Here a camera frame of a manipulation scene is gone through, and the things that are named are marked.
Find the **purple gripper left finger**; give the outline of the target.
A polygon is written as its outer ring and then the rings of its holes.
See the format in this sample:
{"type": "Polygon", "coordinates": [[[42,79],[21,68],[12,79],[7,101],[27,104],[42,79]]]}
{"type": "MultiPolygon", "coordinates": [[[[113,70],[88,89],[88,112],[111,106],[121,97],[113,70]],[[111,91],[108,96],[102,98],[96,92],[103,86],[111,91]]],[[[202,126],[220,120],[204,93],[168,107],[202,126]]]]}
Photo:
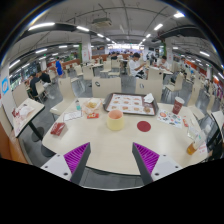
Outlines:
{"type": "Polygon", "coordinates": [[[87,142],[64,155],[54,155],[42,166],[42,169],[72,183],[79,184],[90,153],[90,143],[87,142]]]}

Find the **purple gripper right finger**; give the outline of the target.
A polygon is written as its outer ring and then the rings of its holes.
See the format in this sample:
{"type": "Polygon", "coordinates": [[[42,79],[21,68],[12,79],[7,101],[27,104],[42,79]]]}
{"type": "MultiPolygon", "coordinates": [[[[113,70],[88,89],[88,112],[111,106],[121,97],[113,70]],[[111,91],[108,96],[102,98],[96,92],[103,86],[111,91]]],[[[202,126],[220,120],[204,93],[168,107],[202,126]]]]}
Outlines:
{"type": "Polygon", "coordinates": [[[133,144],[132,153],[135,157],[144,185],[182,169],[182,167],[168,155],[159,155],[138,143],[133,144]]]}

